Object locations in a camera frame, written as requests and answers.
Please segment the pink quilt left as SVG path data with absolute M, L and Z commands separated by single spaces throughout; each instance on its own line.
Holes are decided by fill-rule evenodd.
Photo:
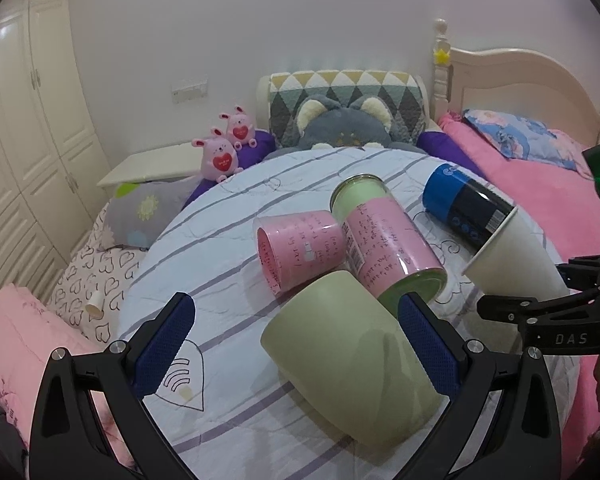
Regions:
M 74 356 L 101 352 L 78 330 L 48 310 L 29 289 L 8 284 L 0 289 L 0 405 L 25 445 L 38 389 L 52 351 Z

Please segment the pink bunny plush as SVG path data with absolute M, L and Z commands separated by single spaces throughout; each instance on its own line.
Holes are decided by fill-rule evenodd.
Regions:
M 226 121 L 225 136 L 233 144 L 236 151 L 240 151 L 245 146 L 248 146 L 248 148 L 257 146 L 254 120 L 240 105 L 236 105 L 230 113 L 223 112 L 219 114 L 219 118 Z
M 244 170 L 234 145 L 218 128 L 212 128 L 208 138 L 194 139 L 192 145 L 202 149 L 200 174 L 204 180 L 220 183 Z

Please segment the white bedside table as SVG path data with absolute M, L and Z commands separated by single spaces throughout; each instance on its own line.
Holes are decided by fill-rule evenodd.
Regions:
M 190 177 L 200 169 L 202 148 L 190 142 L 155 148 L 128 156 L 97 183 L 114 188 L 122 183 L 169 181 Z

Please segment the front pink bunny plush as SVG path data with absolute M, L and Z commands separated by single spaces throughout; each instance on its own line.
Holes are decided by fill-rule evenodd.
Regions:
M 220 183 L 244 170 L 234 145 L 218 128 L 212 128 L 208 138 L 194 139 L 192 145 L 202 149 L 200 174 L 204 180 Z

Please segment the small pink cup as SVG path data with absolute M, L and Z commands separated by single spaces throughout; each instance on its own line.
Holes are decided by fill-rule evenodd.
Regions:
M 327 210 L 262 217 L 254 235 L 262 273 L 275 296 L 336 269 L 346 254 L 341 226 Z

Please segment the cream wardrobe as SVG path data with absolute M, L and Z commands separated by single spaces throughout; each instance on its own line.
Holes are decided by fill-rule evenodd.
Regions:
M 0 289 L 47 301 L 84 245 L 109 165 L 84 98 L 69 0 L 0 2 Z

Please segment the cream wooden headboard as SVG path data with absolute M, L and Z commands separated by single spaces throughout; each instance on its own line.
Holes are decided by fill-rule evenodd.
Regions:
M 451 50 L 449 66 L 434 64 L 434 50 Z M 429 114 L 437 122 L 466 108 L 494 110 L 544 122 L 585 146 L 600 144 L 600 105 L 569 70 L 529 49 L 463 50 L 448 37 L 448 23 L 434 22 L 434 79 Z

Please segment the white paper cup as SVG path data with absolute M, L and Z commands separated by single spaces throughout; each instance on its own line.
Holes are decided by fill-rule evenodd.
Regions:
M 539 301 L 569 295 L 553 260 L 518 207 L 472 257 L 463 274 L 485 295 Z

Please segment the small white paper roll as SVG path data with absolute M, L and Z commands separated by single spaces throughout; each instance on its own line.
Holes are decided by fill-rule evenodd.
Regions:
M 104 318 L 104 302 L 105 295 L 100 290 L 94 290 L 92 292 L 91 297 L 88 298 L 86 305 L 84 306 L 84 310 L 88 314 L 88 317 L 91 320 L 102 320 Z

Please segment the grey flower pillow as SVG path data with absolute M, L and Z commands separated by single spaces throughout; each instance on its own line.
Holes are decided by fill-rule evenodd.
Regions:
M 148 249 L 180 213 L 200 181 L 201 177 L 193 176 L 120 185 L 102 222 L 100 249 Z

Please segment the triangle pattern quilted cushion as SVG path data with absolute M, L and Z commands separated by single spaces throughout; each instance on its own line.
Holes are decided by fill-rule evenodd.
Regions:
M 326 96 L 343 106 L 376 96 L 388 106 L 398 142 L 414 144 L 434 128 L 422 78 L 398 70 L 298 70 L 264 76 L 257 86 L 257 126 L 268 130 L 279 146 L 288 145 L 298 109 L 310 96 Z

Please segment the pink green tall can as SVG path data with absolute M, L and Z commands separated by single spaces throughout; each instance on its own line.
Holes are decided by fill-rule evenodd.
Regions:
M 430 302 L 445 288 L 442 263 L 381 178 L 358 174 L 340 182 L 329 209 L 346 239 L 351 273 L 392 315 L 403 295 L 416 292 Z

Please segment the heart pattern white pillow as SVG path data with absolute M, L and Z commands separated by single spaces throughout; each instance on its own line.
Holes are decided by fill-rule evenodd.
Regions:
M 46 307 L 87 339 L 103 347 L 117 335 L 119 316 L 126 293 L 146 256 L 143 249 L 114 247 L 100 249 L 100 234 L 106 209 L 98 214 L 85 243 L 59 275 Z M 84 310 L 94 290 L 105 295 L 104 318 L 91 320 Z

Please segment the light green cup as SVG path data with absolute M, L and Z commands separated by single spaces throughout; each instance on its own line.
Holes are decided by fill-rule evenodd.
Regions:
M 318 414 L 369 448 L 411 437 L 442 402 L 398 321 L 347 271 L 298 292 L 261 346 Z

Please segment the striped white table cloth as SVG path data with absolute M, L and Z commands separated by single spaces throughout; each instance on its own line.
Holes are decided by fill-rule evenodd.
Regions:
M 262 275 L 258 219 L 324 210 L 347 178 L 373 174 L 434 246 L 449 275 L 432 308 L 465 338 L 519 352 L 513 325 L 486 322 L 480 292 L 463 275 L 471 252 L 426 217 L 422 189 L 434 157 L 399 150 L 317 150 L 261 162 L 212 188 L 152 245 L 122 304 L 118 335 L 131 337 L 177 292 L 193 297 L 188 338 L 204 364 L 204 406 L 184 408 L 150 396 L 147 407 L 174 450 L 201 479 L 390 479 L 422 443 L 414 434 L 374 453 L 318 416 L 279 374 L 260 344 L 285 304 Z

